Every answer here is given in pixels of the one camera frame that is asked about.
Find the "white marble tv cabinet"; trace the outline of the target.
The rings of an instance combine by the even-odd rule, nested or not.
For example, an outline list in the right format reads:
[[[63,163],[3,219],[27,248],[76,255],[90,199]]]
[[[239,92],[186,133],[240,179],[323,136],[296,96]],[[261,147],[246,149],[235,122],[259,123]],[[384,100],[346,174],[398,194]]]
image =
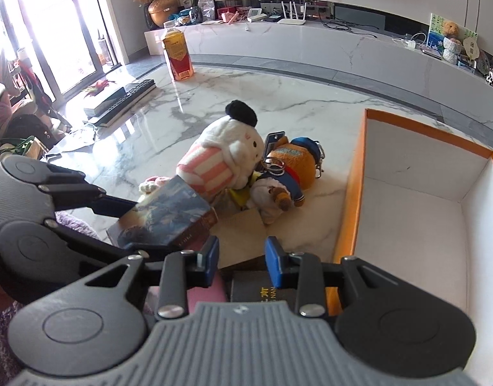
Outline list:
[[[192,55],[269,59],[332,69],[421,96],[493,130],[493,87],[388,36],[343,32],[320,22],[302,26],[203,23],[181,30]]]

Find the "white round fan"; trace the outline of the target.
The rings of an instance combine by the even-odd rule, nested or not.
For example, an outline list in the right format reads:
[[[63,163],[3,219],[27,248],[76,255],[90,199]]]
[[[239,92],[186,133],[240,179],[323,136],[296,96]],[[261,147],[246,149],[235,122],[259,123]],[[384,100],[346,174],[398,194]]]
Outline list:
[[[477,67],[477,61],[480,56],[480,50],[477,43],[477,38],[474,36],[467,37],[463,40],[463,48],[466,52],[466,56],[470,60],[473,68]]]

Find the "black keyboard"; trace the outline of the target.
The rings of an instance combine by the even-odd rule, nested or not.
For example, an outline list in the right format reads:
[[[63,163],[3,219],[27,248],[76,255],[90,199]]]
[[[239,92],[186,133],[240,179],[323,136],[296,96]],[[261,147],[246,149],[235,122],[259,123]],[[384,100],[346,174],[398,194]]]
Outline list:
[[[130,83],[115,90],[94,108],[85,108],[89,124],[109,127],[136,103],[157,88],[154,79]]]

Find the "brown cardboard box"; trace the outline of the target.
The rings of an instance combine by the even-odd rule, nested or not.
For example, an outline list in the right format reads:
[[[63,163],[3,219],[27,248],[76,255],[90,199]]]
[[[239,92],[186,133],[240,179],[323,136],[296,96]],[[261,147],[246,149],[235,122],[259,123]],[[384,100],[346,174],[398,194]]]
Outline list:
[[[256,209],[221,219],[211,234],[219,240],[219,268],[227,268],[264,254],[266,227]]]

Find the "white plush black hat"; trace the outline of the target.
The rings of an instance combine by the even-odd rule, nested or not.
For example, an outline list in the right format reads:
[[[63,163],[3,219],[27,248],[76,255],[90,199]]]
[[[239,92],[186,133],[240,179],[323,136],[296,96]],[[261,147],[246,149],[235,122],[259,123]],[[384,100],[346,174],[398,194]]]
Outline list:
[[[262,159],[265,143],[251,107],[233,100],[224,117],[209,124],[176,167],[176,175],[202,198],[213,201],[226,189],[244,188]]]

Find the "white crochet bunny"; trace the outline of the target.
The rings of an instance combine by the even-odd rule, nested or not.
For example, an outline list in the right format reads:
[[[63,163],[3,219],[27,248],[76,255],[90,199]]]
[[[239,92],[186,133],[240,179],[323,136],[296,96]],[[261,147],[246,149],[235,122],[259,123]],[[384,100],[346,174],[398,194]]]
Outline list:
[[[152,176],[147,178],[139,185],[139,191],[143,194],[151,194],[157,190],[157,188],[163,186],[171,180],[171,177],[165,176]]]

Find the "orange tea bottle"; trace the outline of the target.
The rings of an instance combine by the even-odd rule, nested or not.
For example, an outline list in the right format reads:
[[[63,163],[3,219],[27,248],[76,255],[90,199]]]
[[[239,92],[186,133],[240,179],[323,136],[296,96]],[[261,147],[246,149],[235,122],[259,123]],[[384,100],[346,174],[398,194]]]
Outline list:
[[[183,81],[191,78],[194,69],[184,33],[177,28],[168,28],[163,34],[161,43],[173,79]]]

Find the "small bear plush blue shirt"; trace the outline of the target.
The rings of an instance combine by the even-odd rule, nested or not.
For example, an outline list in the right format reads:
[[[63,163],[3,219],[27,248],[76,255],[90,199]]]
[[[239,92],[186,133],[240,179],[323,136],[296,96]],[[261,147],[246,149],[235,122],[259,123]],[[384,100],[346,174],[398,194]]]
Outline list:
[[[257,209],[263,223],[271,225],[281,214],[292,207],[301,207],[304,202],[305,195],[299,183],[289,173],[272,175],[267,172],[251,185],[246,207]]]

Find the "dark illustrated book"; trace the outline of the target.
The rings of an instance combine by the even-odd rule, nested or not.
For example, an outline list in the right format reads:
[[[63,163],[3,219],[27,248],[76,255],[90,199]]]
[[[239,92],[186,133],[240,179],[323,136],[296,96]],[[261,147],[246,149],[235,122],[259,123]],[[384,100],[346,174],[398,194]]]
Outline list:
[[[107,229],[107,235],[120,248],[137,243],[200,249],[217,222],[214,208],[175,176],[146,194]]]

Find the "orange white cardboard box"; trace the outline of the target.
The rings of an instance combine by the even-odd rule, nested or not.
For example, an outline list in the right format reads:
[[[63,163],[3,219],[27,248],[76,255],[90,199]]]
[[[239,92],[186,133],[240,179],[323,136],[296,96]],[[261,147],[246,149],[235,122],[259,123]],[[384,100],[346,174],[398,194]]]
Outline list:
[[[366,110],[336,260],[357,256],[466,312],[466,373],[493,385],[493,151],[393,113]]]

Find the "white wifi router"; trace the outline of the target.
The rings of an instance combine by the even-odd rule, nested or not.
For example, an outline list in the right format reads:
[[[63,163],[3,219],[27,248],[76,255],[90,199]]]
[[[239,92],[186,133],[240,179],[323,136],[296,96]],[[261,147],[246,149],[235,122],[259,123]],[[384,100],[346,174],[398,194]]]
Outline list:
[[[302,26],[306,23],[307,3],[297,5],[296,2],[290,1],[288,5],[281,3],[282,17],[278,24]]]

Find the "copper round vase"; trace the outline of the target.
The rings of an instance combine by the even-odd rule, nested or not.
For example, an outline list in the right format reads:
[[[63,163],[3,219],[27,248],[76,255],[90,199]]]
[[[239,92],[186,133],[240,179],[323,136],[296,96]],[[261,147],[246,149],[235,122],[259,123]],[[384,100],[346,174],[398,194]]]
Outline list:
[[[148,7],[152,22],[163,28],[169,16],[178,13],[178,0],[152,0]]]

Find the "pink case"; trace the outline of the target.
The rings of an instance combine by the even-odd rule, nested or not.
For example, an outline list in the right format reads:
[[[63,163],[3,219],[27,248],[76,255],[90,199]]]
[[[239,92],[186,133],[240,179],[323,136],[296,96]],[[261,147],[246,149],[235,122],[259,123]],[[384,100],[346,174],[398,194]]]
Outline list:
[[[150,287],[144,304],[144,312],[154,315],[157,308],[159,287]],[[212,285],[208,288],[193,288],[187,291],[187,301],[189,313],[195,311],[196,305],[200,302],[227,302],[225,284],[220,274],[214,276]]]

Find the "teddy bear on cabinet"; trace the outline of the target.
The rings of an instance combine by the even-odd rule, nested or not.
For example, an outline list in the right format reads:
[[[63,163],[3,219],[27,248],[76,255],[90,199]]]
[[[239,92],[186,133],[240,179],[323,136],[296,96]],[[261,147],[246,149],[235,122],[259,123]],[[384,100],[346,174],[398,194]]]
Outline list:
[[[451,20],[443,23],[443,59],[452,65],[456,65],[458,57],[463,50],[463,44],[459,39],[461,28]]]

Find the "orange plush blue cap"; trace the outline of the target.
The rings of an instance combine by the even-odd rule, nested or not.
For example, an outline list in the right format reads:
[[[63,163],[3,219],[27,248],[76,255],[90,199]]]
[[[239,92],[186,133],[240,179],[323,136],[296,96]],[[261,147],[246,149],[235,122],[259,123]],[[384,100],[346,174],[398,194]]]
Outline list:
[[[325,153],[318,140],[308,137],[288,140],[287,137],[283,137],[267,157],[282,161],[285,170],[296,177],[300,188],[308,190],[317,179],[321,178]]]

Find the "green picture card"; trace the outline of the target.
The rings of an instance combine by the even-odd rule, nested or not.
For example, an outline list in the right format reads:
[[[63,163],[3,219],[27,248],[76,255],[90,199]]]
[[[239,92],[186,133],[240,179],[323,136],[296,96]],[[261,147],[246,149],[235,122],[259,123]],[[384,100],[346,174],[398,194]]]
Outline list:
[[[455,65],[463,54],[469,59],[476,59],[479,55],[476,32],[434,13],[430,14],[426,44],[437,50],[445,61]]]

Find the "black box gold lettering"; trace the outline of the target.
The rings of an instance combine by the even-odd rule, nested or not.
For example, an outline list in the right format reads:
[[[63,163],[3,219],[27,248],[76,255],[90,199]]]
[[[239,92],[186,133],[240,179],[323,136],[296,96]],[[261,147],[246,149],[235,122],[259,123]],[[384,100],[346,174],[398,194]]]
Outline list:
[[[276,289],[267,271],[240,271],[233,274],[231,302],[286,301],[293,308],[295,289]]]

